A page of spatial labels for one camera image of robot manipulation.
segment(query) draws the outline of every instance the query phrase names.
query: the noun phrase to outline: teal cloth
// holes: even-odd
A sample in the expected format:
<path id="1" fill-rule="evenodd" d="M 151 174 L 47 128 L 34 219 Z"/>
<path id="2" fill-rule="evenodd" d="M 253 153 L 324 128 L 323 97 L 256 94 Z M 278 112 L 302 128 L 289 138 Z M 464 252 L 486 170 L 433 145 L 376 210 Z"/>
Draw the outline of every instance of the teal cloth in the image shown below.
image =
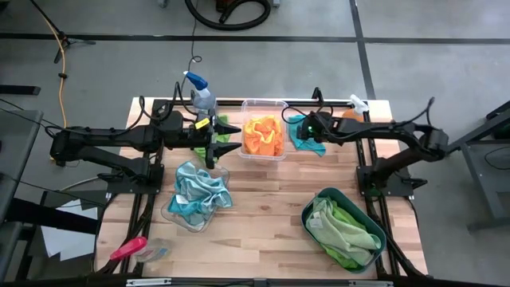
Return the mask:
<path id="1" fill-rule="evenodd" d="M 323 143 L 317 143 L 314 139 L 300 140 L 297 138 L 297 129 L 303 125 L 303 115 L 291 116 L 288 122 L 288 133 L 290 139 L 298 151 L 314 151 L 317 155 L 323 156 L 326 153 L 326 147 Z"/>
<path id="2" fill-rule="evenodd" d="M 175 195 L 168 211 L 181 215 L 192 226 L 200 226 L 216 207 L 231 207 L 232 198 L 223 178 L 213 179 L 203 169 L 186 162 L 175 172 Z"/>

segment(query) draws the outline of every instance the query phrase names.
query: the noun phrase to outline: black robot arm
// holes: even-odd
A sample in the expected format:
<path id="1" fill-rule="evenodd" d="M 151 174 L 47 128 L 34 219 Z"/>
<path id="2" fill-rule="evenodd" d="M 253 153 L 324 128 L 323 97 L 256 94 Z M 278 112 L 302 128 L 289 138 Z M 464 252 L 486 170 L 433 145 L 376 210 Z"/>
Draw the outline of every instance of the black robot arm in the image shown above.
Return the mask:
<path id="1" fill-rule="evenodd" d="M 49 154 L 61 166 L 82 159 L 121 171 L 122 176 L 108 177 L 109 182 L 119 180 L 150 185 L 160 181 L 163 165 L 151 163 L 148 156 L 129 159 L 98 147 L 133 147 L 144 154 L 156 153 L 161 147 L 204 147 L 206 166 L 214 168 L 214 158 L 241 146 L 240 143 L 215 143 L 214 133 L 232 134 L 241 129 L 222 123 L 212 111 L 210 115 L 198 114 L 196 120 L 184 128 L 186 119 L 181 112 L 172 111 L 173 104 L 169 103 L 168 100 L 155 100 L 151 122 L 147 125 L 128 129 L 60 128 L 53 136 Z"/>
<path id="2" fill-rule="evenodd" d="M 416 132 L 422 135 L 418 138 L 414 135 Z M 448 136 L 428 124 L 415 124 L 410 121 L 361 123 L 353 119 L 334 117 L 327 112 L 310 112 L 304 118 L 296 136 L 302 140 L 313 138 L 316 142 L 326 141 L 339 145 L 359 139 L 400 140 L 407 144 L 409 147 L 406 150 L 387 159 L 378 158 L 373 166 L 364 171 L 365 185 L 373 185 L 378 189 L 386 187 L 395 172 L 413 163 L 443 159 L 448 145 Z"/>

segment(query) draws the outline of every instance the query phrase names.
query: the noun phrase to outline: blue spray bottle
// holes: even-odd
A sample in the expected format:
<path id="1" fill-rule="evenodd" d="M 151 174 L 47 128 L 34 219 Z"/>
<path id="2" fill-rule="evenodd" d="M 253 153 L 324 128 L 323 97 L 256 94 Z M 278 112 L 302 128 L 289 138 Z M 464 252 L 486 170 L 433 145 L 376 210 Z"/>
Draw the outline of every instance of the blue spray bottle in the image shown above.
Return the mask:
<path id="1" fill-rule="evenodd" d="M 184 72 L 186 78 L 194 85 L 197 93 L 193 99 L 193 106 L 198 113 L 209 114 L 210 109 L 216 108 L 216 96 L 209 92 L 207 86 L 209 85 L 199 75 L 193 74 L 192 72 Z"/>

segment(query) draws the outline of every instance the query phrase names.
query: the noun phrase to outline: black hose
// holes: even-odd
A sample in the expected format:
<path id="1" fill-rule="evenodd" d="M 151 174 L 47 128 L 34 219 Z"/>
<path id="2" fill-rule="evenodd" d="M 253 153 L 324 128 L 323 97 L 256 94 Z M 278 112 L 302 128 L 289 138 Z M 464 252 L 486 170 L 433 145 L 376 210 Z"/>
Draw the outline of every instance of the black hose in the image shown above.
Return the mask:
<path id="1" fill-rule="evenodd" d="M 212 28 L 217 29 L 221 31 L 240 31 L 244 29 L 250 29 L 255 26 L 258 26 L 262 24 L 262 22 L 265 21 L 269 17 L 269 14 L 271 13 L 271 4 L 268 0 L 233 0 L 232 3 L 230 3 L 223 12 L 222 16 L 219 19 L 219 23 L 212 22 L 209 19 L 204 18 L 193 6 L 193 3 L 191 3 L 191 0 L 184 0 L 186 3 L 186 6 L 188 7 L 188 10 L 193 15 L 195 19 L 197 19 L 199 22 L 201 22 L 203 25 Z M 225 24 L 226 20 L 230 17 L 232 12 L 241 4 L 244 4 L 246 2 L 257 2 L 263 5 L 264 12 L 261 16 L 259 16 L 257 19 L 241 23 L 241 24 Z"/>

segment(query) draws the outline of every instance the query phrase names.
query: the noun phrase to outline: wooden tabletop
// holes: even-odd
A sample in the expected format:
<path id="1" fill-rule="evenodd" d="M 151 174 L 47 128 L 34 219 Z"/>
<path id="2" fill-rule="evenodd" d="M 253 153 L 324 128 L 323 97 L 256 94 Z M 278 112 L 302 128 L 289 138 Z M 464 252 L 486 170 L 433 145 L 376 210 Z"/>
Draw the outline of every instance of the wooden tabletop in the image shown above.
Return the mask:
<path id="1" fill-rule="evenodd" d="M 150 111 L 154 98 L 146 98 Z M 391 120 L 388 101 L 369 101 L 371 120 Z M 183 108 L 175 108 L 191 118 Z M 307 112 L 316 108 L 300 108 Z M 138 98 L 133 99 L 127 125 L 139 115 Z M 335 108 L 335 116 L 344 109 Z M 241 107 L 220 107 L 218 114 L 229 116 L 229 123 L 242 126 Z M 148 124 L 144 118 L 139 124 Z M 241 133 L 232 135 L 231 142 L 241 142 Z M 399 152 L 395 140 L 376 140 L 378 156 L 388 157 Z M 163 189 L 156 197 L 149 238 L 165 238 L 172 242 L 171 254 L 147 263 L 147 277 L 267 277 L 348 279 L 376 278 L 372 266 L 361 274 L 352 274 L 337 265 L 303 229 L 300 215 L 303 208 L 325 187 L 335 187 L 362 210 L 365 203 L 355 181 L 358 166 L 355 144 L 342 147 L 326 143 L 326 155 L 297 151 L 286 143 L 287 157 L 269 165 L 254 163 L 232 151 L 220 158 L 219 164 L 230 172 L 229 191 L 233 207 L 218 209 L 202 233 L 190 231 L 167 221 L 161 208 L 174 191 L 175 169 L 194 153 L 186 149 L 165 150 Z M 141 153 L 122 148 L 122 156 L 137 157 Z M 102 267 L 111 252 L 126 236 L 133 195 L 119 195 L 106 210 L 97 238 L 96 268 Z M 422 244 L 414 213 L 402 198 L 387 198 L 395 241 L 415 266 L 426 273 Z M 383 254 L 386 271 L 390 272 L 387 253 Z"/>

